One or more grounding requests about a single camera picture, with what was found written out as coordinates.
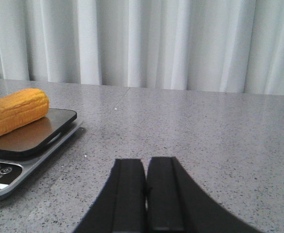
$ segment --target kitchen scale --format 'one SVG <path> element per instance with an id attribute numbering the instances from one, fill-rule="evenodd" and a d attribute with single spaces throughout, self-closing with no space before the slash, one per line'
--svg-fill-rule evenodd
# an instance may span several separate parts
<path id="1" fill-rule="evenodd" d="M 80 127 L 72 110 L 50 108 L 47 115 L 0 137 L 0 200 L 10 195 Z"/>

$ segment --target gray granite countertop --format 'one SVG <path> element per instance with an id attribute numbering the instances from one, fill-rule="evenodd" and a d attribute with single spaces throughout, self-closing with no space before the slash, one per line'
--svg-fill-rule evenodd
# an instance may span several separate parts
<path id="1" fill-rule="evenodd" d="M 8 198 L 0 232 L 70 233 L 115 158 L 176 156 L 214 200 L 266 233 L 284 233 L 284 96 L 0 80 L 0 97 L 44 90 L 82 128 Z"/>

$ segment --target scale platform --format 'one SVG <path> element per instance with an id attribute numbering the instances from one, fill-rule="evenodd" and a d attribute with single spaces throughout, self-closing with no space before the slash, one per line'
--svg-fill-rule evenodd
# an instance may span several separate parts
<path id="1" fill-rule="evenodd" d="M 1 136 L 0 200 L 10 195 L 81 123 L 75 111 L 50 108 L 45 117 Z"/>

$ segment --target corn cob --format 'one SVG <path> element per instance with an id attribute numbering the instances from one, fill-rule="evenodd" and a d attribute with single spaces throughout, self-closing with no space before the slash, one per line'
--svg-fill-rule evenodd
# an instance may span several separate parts
<path id="1" fill-rule="evenodd" d="M 0 136 L 44 117 L 48 110 L 49 99 L 37 88 L 0 98 Z"/>

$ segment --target black weighing tray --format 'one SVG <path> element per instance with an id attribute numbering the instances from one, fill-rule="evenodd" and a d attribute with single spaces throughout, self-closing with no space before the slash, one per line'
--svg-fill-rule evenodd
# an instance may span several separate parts
<path id="1" fill-rule="evenodd" d="M 50 108 L 45 117 L 0 136 L 0 159 L 33 156 L 76 118 L 73 110 Z"/>

